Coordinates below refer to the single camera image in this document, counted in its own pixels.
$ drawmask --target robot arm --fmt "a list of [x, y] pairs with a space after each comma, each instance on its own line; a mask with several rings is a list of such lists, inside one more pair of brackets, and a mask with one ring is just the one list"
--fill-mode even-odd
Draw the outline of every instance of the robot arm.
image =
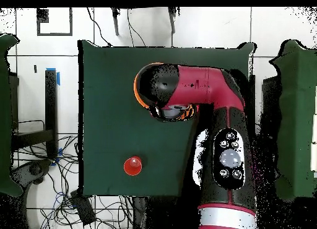
[[190, 119], [198, 105], [213, 106], [208, 114], [212, 156], [202, 171], [199, 229], [255, 229], [245, 104], [233, 77], [223, 69], [155, 63], [140, 70], [134, 93], [162, 121]]

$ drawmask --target white tile floor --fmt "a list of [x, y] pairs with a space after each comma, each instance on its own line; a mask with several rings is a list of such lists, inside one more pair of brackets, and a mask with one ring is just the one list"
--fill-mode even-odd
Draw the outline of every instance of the white tile floor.
[[[41, 32], [68, 32], [69, 9], [50, 9], [50, 22], [41, 24]], [[261, 84], [263, 79], [276, 75], [276, 70], [268, 63], [275, 57], [284, 40], [297, 39], [305, 46], [317, 45], [317, 8], [314, 12], [302, 8], [284, 7], [181, 7], [180, 16], [176, 14], [173, 46], [175, 47], [217, 47], [236, 48], [239, 44], [252, 41], [258, 48], [254, 53], [253, 73], [256, 76], [256, 119], [261, 112]], [[110, 8], [89, 8], [91, 16], [99, 24], [103, 37], [114, 46], [132, 46], [129, 32], [127, 10], [118, 16], [119, 36], [115, 35], [112, 11]], [[44, 110], [44, 72], [53, 67], [60, 72], [58, 86], [58, 128], [59, 138], [77, 134], [78, 115], [78, 65], [77, 40], [89, 40], [98, 46], [105, 46], [98, 27], [90, 20], [86, 8], [73, 8], [73, 36], [37, 36], [36, 9], [1, 9], [0, 33], [16, 34], [20, 43], [9, 50], [7, 58], [10, 69], [20, 77], [19, 121], [45, 120]], [[129, 21], [143, 38], [146, 46], [171, 47], [172, 37], [168, 10], [166, 7], [129, 10]], [[132, 30], [134, 46], [142, 46], [141, 39]], [[21, 124], [21, 131], [41, 129], [41, 123]], [[71, 146], [68, 153], [75, 155]], [[28, 155], [19, 153], [19, 158]], [[77, 171], [77, 165], [71, 167]], [[50, 167], [50, 175], [55, 187], [61, 191], [60, 173], [55, 166]], [[76, 189], [78, 174], [68, 173], [71, 189]], [[56, 193], [49, 176], [39, 186], [33, 185], [28, 194], [28, 219], [31, 229], [40, 229], [43, 217], [51, 212]], [[118, 201], [118, 197], [93, 197], [93, 207], [97, 217], [106, 220], [118, 219], [118, 204], [101, 210]], [[93, 229], [111, 229], [96, 222]]]

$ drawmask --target dark green tabletop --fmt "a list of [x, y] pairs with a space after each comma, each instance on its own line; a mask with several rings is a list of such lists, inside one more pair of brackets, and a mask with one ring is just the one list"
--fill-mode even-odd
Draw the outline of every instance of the dark green tabletop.
[[[84, 50], [84, 194], [179, 196], [194, 120], [161, 123], [136, 100], [139, 70], [161, 62], [238, 69], [246, 77], [252, 43], [239, 49], [102, 48]], [[124, 162], [137, 155], [142, 171], [128, 176]]]

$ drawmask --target green panel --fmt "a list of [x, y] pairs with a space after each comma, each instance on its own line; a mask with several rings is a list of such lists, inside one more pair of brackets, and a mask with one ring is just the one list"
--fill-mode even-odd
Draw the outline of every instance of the green panel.
[[[194, 120], [161, 123], [136, 100], [133, 82], [149, 63], [238, 69], [246, 77], [252, 43], [239, 49], [101, 48], [84, 50], [84, 194], [179, 196]], [[126, 159], [142, 159], [128, 176]]]
[[0, 192], [10, 196], [20, 196], [22, 188], [11, 180], [11, 91], [9, 84], [9, 70], [7, 51], [17, 43], [12, 35], [0, 35]]
[[277, 195], [284, 200], [312, 197], [317, 186], [310, 170], [317, 51], [289, 40], [281, 56], [272, 63], [280, 70], [282, 82], [282, 121], [277, 137], [277, 167], [282, 176], [276, 181]]

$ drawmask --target power adapter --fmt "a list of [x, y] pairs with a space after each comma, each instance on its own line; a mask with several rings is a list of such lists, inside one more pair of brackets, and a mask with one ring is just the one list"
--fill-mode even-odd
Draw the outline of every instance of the power adapter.
[[93, 211], [89, 197], [79, 196], [77, 190], [71, 192], [70, 201], [73, 208], [77, 209], [80, 220], [84, 225], [89, 225], [96, 221], [96, 215]]

